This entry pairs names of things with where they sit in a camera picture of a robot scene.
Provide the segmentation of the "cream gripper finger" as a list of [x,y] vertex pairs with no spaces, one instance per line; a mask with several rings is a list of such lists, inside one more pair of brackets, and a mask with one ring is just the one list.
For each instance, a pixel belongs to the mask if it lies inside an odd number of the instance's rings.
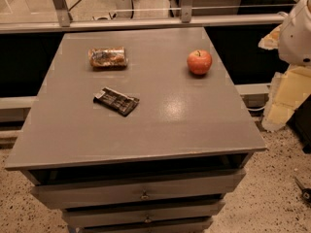
[[284,74],[276,73],[269,88],[262,127],[270,132],[283,128],[310,95],[310,66],[290,65]]
[[264,50],[277,50],[279,47],[279,35],[281,26],[276,26],[266,36],[260,39],[259,47]]

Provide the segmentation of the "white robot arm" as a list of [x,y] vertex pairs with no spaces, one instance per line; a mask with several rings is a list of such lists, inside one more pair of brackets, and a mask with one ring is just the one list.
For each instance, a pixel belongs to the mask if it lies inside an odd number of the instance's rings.
[[299,0],[259,47],[277,50],[289,64],[284,74],[272,78],[261,122],[266,131],[278,131],[311,95],[311,0]]

